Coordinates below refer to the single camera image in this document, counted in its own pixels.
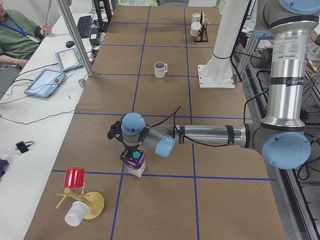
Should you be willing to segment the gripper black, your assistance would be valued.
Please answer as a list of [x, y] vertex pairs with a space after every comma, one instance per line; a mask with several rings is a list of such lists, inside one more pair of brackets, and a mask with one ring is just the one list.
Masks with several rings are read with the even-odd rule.
[[131, 152], [137, 150], [140, 145], [137, 142], [123, 142], [124, 151], [120, 154], [120, 159], [127, 162], [131, 157]]

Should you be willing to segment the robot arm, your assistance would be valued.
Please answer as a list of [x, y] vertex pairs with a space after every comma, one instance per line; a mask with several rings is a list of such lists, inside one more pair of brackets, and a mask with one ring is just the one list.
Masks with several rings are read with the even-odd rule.
[[[235, 88], [232, 55], [250, 6], [248, 0], [227, 1], [224, 12], [209, 9], [216, 20], [217, 32], [209, 60], [188, 76], [198, 78], [202, 89], [212, 89], [213, 97], [196, 96], [191, 107], [194, 117], [206, 117], [221, 111], [225, 117], [244, 117], [246, 108], [231, 96]], [[220, 148], [238, 145], [257, 151], [270, 165], [294, 169], [304, 164], [311, 145], [304, 136], [300, 120], [304, 71], [310, 31], [318, 24], [320, 3], [317, 0], [260, 0], [254, 33], [273, 39], [273, 55], [266, 116], [260, 123], [232, 125], [168, 124], [165, 120], [150, 124], [136, 113], [124, 115], [117, 123], [119, 140], [125, 146], [123, 161], [144, 146], [156, 155], [168, 157], [176, 143], [192, 142]]]

